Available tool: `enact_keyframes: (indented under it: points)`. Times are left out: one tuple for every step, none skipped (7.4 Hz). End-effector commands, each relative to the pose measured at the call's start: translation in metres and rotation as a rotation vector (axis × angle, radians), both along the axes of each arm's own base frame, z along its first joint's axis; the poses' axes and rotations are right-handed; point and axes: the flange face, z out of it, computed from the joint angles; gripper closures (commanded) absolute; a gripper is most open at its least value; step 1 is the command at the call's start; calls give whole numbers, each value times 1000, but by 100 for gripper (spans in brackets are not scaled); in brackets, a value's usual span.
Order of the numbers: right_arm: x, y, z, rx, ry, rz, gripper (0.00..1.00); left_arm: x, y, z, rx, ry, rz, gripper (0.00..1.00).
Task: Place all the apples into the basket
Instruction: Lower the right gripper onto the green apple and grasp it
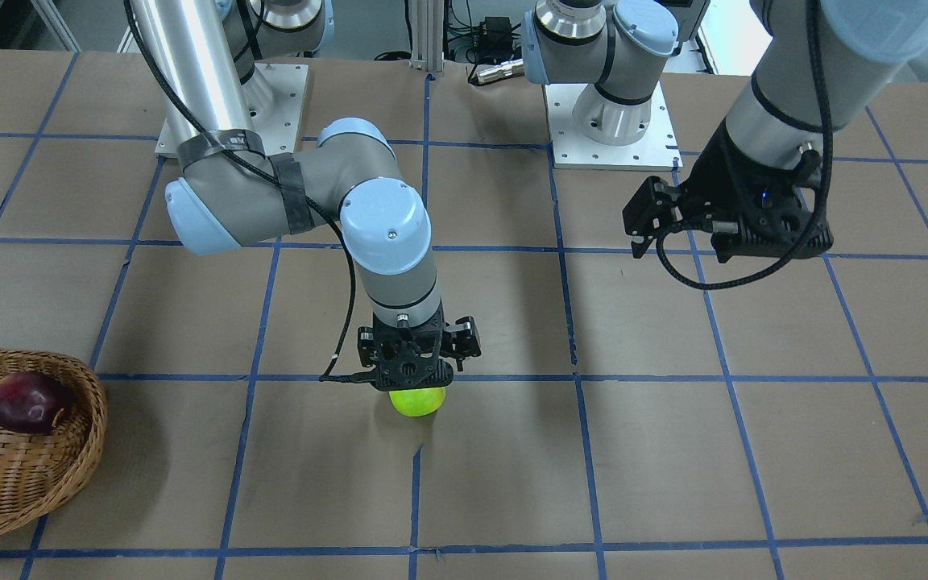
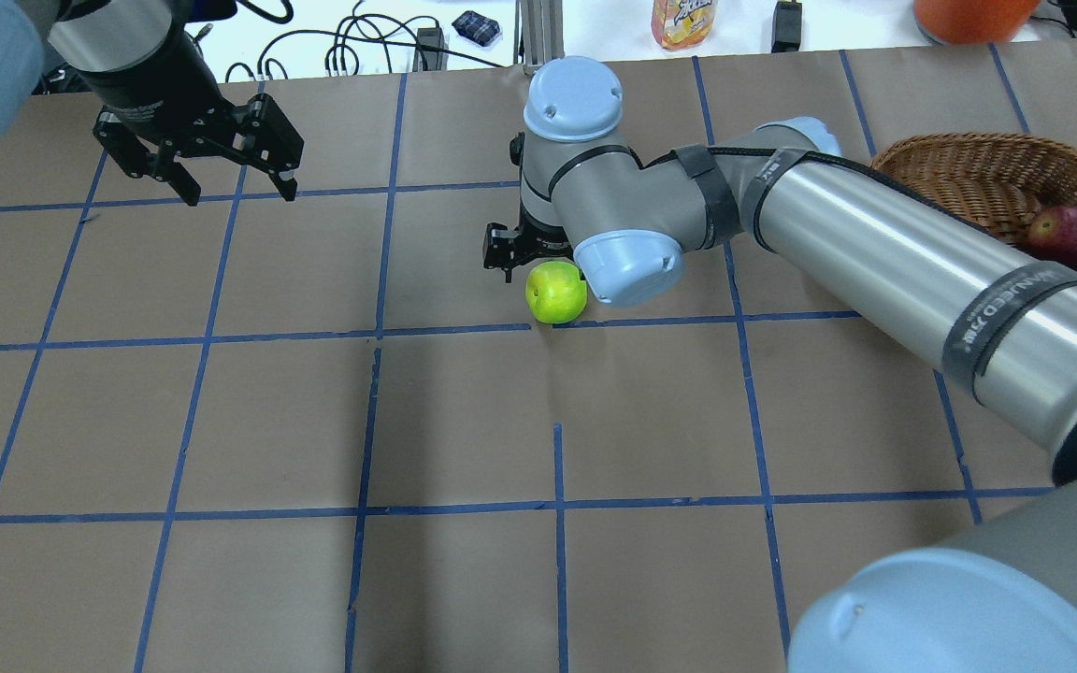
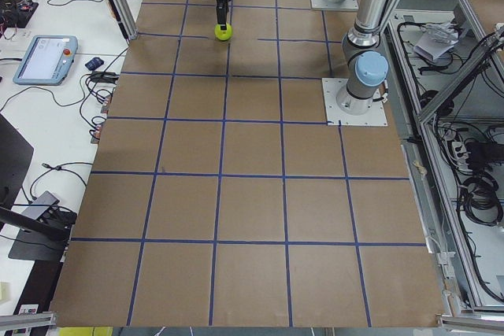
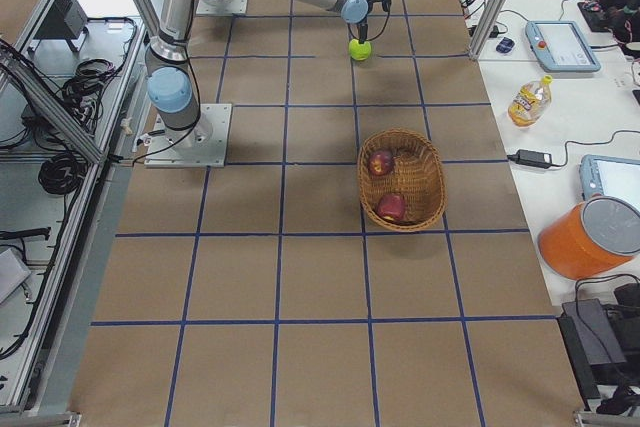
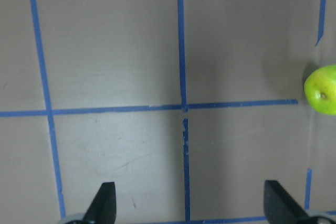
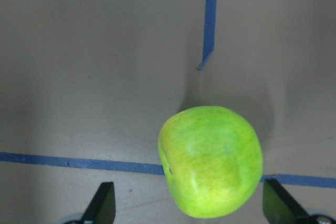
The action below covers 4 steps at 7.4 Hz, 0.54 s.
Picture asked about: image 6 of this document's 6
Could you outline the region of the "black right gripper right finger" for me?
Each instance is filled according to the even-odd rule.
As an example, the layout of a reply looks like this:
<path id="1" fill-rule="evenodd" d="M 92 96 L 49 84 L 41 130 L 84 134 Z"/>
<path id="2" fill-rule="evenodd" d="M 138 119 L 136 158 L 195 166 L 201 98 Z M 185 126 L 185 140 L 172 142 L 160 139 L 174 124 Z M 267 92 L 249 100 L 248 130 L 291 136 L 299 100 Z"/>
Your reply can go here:
<path id="1" fill-rule="evenodd" d="M 275 179 L 264 180 L 262 203 L 264 216 L 270 224 L 308 223 L 308 213 Z"/>

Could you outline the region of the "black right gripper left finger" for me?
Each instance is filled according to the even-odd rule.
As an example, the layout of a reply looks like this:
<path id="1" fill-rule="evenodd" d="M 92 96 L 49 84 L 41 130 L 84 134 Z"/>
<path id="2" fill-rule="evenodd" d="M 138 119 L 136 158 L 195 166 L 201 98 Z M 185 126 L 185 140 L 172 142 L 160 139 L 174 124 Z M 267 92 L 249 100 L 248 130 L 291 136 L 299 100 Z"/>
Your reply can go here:
<path id="1" fill-rule="evenodd" d="M 116 216 L 115 203 L 114 183 L 101 183 L 80 223 L 113 224 Z"/>

